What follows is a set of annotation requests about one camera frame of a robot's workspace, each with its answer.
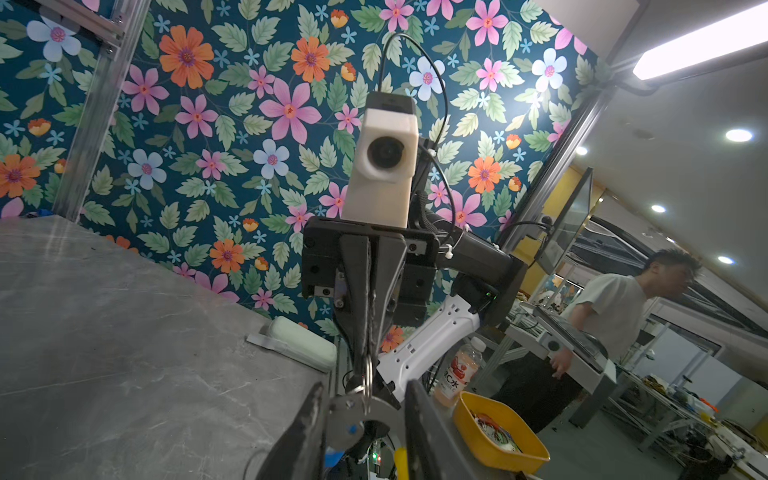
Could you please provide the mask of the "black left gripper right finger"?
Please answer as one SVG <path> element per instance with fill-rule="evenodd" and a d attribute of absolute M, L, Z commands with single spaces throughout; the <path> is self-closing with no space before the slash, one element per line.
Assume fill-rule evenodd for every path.
<path fill-rule="evenodd" d="M 469 463 L 418 380 L 407 383 L 404 418 L 410 479 L 475 479 Z"/>

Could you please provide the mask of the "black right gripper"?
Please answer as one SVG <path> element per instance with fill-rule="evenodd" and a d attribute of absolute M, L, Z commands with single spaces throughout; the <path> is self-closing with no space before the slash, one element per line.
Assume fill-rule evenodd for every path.
<path fill-rule="evenodd" d="M 391 324 L 419 326 L 436 271 L 438 239 L 403 229 L 314 217 L 304 228 L 301 289 L 333 302 L 355 360 L 376 358 Z"/>

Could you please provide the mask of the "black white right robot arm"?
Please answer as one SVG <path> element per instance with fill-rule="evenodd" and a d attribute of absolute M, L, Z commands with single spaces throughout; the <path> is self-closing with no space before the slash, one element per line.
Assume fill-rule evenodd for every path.
<path fill-rule="evenodd" d="M 449 222 L 403 229 L 312 218 L 303 234 L 304 297 L 333 303 L 347 343 L 347 388 L 401 403 L 460 340 L 502 322 L 526 264 L 463 231 L 448 242 Z"/>

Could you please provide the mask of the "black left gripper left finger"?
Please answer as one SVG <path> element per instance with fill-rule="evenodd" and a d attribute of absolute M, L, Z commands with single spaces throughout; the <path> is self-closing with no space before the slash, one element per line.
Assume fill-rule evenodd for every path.
<path fill-rule="evenodd" d="M 320 479 L 326 451 L 328 394 L 321 382 L 262 461 L 255 479 Z"/>

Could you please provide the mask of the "yellow capped key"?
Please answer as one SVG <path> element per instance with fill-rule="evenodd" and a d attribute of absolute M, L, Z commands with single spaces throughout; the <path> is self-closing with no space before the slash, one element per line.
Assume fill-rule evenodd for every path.
<path fill-rule="evenodd" d="M 409 479 L 408 455 L 407 450 L 404 447 L 400 447 L 395 451 L 394 466 L 398 480 Z"/>

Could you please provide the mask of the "silver metal keyring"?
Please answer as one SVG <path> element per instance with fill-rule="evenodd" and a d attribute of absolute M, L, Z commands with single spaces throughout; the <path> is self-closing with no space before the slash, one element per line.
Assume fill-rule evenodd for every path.
<path fill-rule="evenodd" d="M 360 391 L 335 396 L 329 400 L 326 424 L 327 445 L 335 451 L 347 451 L 363 439 L 364 427 L 374 422 L 388 428 L 394 449 L 403 446 L 406 430 L 403 414 L 373 395 L 372 358 L 365 357 Z"/>

